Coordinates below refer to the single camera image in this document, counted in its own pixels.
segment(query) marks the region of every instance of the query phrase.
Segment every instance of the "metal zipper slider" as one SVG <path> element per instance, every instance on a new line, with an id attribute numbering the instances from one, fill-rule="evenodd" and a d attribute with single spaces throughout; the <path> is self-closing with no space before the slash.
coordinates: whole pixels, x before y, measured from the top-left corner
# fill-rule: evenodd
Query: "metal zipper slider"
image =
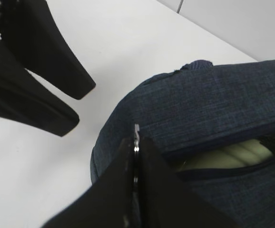
<path id="1" fill-rule="evenodd" d="M 134 175 L 133 175 L 133 189 L 138 191 L 138 156 L 139 156 L 139 125 L 134 125 Z"/>
<path id="2" fill-rule="evenodd" d="M 139 125 L 134 125 L 134 152 L 139 152 Z"/>

